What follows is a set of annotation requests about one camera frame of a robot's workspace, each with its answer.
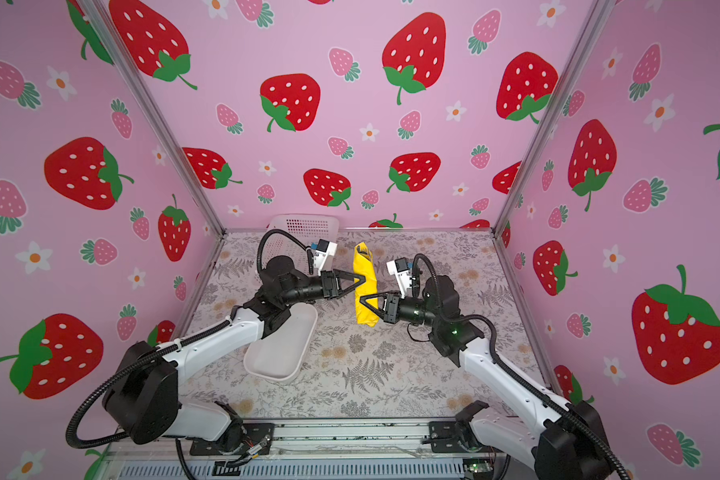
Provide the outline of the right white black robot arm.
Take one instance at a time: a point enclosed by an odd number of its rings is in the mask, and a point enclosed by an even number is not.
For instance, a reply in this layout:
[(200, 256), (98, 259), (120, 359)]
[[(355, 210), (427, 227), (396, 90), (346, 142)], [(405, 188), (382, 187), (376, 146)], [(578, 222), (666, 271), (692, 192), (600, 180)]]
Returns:
[(467, 448), (494, 447), (533, 469), (539, 479), (628, 476), (597, 410), (555, 394), (501, 355), (495, 325), (483, 315), (462, 313), (448, 277), (427, 280), (419, 296), (379, 292), (359, 301), (386, 323), (429, 327), (428, 341), (438, 353), (487, 385), (513, 411), (507, 418), (489, 406), (469, 408), (462, 435)]

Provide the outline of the white perforated plastic basket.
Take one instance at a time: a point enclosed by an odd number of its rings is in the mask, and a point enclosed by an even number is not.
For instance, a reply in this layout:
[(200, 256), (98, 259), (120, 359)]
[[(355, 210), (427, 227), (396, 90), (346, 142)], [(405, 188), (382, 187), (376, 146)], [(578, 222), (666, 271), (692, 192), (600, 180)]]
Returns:
[(335, 242), (338, 237), (339, 221), (324, 215), (283, 214), (273, 217), (267, 229), (287, 231), (302, 243), (317, 243), (319, 240)]

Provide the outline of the white plastic tray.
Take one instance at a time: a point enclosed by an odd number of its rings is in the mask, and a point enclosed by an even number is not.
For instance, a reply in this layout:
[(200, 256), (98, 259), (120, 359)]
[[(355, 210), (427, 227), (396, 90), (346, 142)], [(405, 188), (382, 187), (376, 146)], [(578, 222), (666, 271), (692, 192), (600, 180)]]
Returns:
[(318, 311), (299, 303), (290, 310), (290, 318), (275, 333), (252, 343), (243, 365), (246, 372), (271, 383), (287, 384), (296, 379), (309, 351)]

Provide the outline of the yellow paper napkin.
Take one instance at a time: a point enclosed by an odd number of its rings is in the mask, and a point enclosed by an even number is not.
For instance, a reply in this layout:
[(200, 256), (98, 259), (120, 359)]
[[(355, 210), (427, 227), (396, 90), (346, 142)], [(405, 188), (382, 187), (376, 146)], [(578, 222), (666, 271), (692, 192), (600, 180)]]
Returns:
[(379, 318), (360, 301), (362, 296), (378, 293), (373, 254), (364, 242), (357, 244), (354, 248), (353, 272), (365, 277), (365, 282), (355, 290), (356, 321), (359, 325), (373, 328), (378, 323)]

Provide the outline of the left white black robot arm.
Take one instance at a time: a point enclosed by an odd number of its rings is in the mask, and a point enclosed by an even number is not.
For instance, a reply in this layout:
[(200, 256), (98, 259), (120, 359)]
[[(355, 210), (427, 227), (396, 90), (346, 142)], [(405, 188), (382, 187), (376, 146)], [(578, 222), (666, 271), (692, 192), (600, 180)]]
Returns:
[(125, 434), (143, 445), (161, 437), (204, 440), (225, 453), (246, 444), (242, 418), (219, 401), (183, 399), (179, 387), (222, 357), (275, 334), (289, 322), (314, 319), (317, 300), (340, 299), (365, 285), (362, 274), (324, 270), (308, 276), (287, 256), (272, 258), (252, 299), (221, 322), (192, 336), (129, 348), (102, 405)]

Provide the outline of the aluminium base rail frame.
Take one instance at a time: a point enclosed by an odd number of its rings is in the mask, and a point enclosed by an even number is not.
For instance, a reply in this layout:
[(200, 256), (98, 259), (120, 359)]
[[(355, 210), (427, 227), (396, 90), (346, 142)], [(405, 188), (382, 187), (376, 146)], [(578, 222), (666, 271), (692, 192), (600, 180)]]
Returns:
[(253, 459), (200, 440), (109, 446), (90, 479), (535, 479), (539, 437), (515, 416), (483, 413), (466, 441), (455, 418), (254, 419)]

